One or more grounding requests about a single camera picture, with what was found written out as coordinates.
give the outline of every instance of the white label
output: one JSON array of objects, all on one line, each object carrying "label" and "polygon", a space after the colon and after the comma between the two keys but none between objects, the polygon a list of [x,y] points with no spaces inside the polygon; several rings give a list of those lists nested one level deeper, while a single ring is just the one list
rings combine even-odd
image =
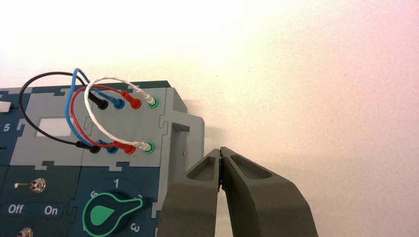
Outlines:
[{"label": "white label", "polygon": [[[71,129],[67,124],[65,118],[42,118],[39,125],[40,129],[55,137],[68,137],[71,135]],[[40,132],[37,132],[37,137],[44,137]]]}]

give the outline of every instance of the printed number 1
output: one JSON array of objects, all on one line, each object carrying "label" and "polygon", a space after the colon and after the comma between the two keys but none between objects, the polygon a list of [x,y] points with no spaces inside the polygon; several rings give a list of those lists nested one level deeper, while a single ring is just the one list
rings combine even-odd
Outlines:
[{"label": "printed number 1", "polygon": [[118,188],[119,179],[116,179],[116,180],[114,181],[114,183],[115,183],[115,188]]}]

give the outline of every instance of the electronics training board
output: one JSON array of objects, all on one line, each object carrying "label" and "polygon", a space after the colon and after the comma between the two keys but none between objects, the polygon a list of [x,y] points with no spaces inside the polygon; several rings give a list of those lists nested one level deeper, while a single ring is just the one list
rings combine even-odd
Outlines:
[{"label": "electronics training board", "polygon": [[[168,185],[204,156],[204,121],[187,114],[182,99],[167,81],[134,84],[157,98],[158,107],[150,108],[143,102],[138,110],[127,103],[120,110],[111,105],[105,110],[92,105],[92,109],[117,137],[153,142],[151,154],[140,149],[132,155],[122,149],[111,154],[104,148],[93,154],[55,142],[23,119],[18,109],[19,88],[0,89],[0,101],[11,102],[10,110],[0,113],[0,237],[16,236],[24,228],[31,228],[35,237],[89,236],[82,212],[86,203],[102,192],[143,201],[141,209],[120,221],[109,236],[156,235]],[[123,83],[107,85],[132,92]],[[60,138],[77,141],[64,122],[68,91],[69,86],[28,88],[23,105],[35,124]],[[82,96],[75,101],[75,111],[88,135],[110,142],[92,124]],[[17,182],[37,178],[46,181],[41,193],[14,188]],[[117,204],[117,212],[126,208],[124,203]]]}]

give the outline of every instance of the small blue object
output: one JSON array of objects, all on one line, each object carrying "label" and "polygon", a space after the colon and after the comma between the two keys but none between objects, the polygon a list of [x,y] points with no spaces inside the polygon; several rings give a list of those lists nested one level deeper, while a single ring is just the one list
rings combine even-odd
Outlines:
[{"label": "small blue object", "polygon": [[112,97],[109,100],[112,102],[112,104],[114,104],[114,107],[117,110],[122,109],[124,107],[124,105],[125,105],[125,101],[122,100],[122,99],[115,99],[115,98]]},{"label": "small blue object", "polygon": [[[102,140],[97,141],[97,143],[100,143],[102,145],[109,145],[110,144],[110,143],[106,143],[106,142],[104,142]],[[106,151],[109,154],[115,154],[118,151],[118,147],[109,147],[109,148],[106,148]]]}]

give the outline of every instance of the printed number 5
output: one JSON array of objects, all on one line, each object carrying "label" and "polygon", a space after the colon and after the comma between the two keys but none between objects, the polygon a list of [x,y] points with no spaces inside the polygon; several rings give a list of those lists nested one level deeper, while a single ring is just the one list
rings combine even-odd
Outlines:
[{"label": "printed number 5", "polygon": [[10,130],[10,123],[6,123],[3,128],[3,132],[7,132]]}]

